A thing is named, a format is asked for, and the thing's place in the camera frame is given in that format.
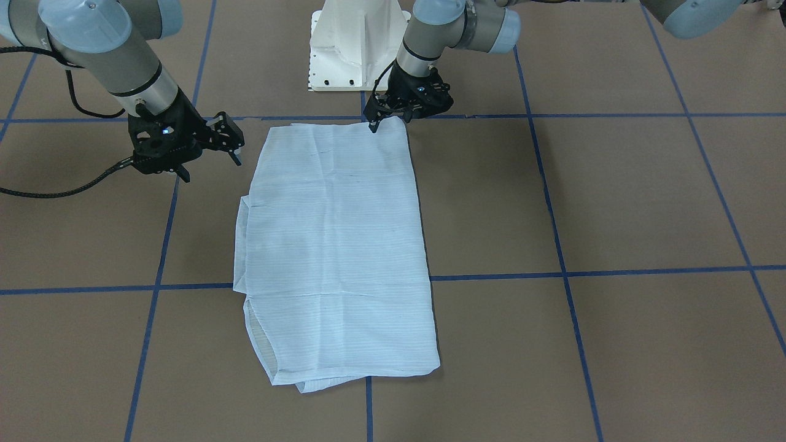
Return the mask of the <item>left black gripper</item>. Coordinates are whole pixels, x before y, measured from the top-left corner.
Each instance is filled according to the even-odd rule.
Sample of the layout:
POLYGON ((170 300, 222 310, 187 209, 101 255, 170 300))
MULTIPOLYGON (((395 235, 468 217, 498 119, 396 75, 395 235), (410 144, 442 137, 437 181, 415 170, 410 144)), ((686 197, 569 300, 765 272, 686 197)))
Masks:
POLYGON ((450 84, 443 81, 438 68, 427 67, 424 77, 411 76, 393 60, 376 79, 363 109, 363 117, 373 134, 384 118, 399 114, 405 123, 413 118, 433 117, 454 105, 450 84))

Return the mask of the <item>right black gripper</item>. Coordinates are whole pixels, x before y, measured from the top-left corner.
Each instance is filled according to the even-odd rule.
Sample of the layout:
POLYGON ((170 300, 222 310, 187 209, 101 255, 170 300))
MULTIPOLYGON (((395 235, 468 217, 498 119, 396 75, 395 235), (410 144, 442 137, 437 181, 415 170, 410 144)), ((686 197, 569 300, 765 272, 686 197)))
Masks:
POLYGON ((205 149, 227 153, 241 167, 244 134, 227 112, 205 120, 182 91, 159 114, 143 101, 134 111, 136 115, 127 118, 134 146, 130 164, 141 174, 175 173, 189 184, 185 164, 199 159, 205 149))

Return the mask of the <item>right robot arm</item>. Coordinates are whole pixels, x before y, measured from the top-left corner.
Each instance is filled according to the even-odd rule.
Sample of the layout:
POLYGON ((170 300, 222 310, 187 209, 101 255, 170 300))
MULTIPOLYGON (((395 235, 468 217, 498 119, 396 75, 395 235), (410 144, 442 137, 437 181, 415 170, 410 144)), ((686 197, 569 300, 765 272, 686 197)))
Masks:
POLYGON ((185 182, 205 149, 241 165, 241 129, 225 112, 205 120, 149 45, 181 30, 179 1, 3 1, 1 14, 11 50, 87 70, 120 103, 134 149, 124 165, 185 182))

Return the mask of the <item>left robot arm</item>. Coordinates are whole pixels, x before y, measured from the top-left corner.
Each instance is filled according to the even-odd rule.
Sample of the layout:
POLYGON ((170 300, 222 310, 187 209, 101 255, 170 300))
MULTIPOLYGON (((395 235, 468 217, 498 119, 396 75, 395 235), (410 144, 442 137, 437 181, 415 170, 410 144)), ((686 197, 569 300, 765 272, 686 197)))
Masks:
POLYGON ((376 131, 393 115, 409 122, 447 112, 454 99, 437 68, 447 48, 543 54, 541 73, 562 77, 579 58, 615 61, 615 50, 631 51, 644 35, 618 27, 617 17, 635 12, 645 14, 661 47, 674 51, 682 94, 700 111, 719 103, 752 111, 746 100, 763 92, 759 81, 784 71, 784 56, 769 69, 754 65, 754 38, 764 36, 754 1, 416 1, 386 67, 387 90, 371 94, 365 117, 376 131))

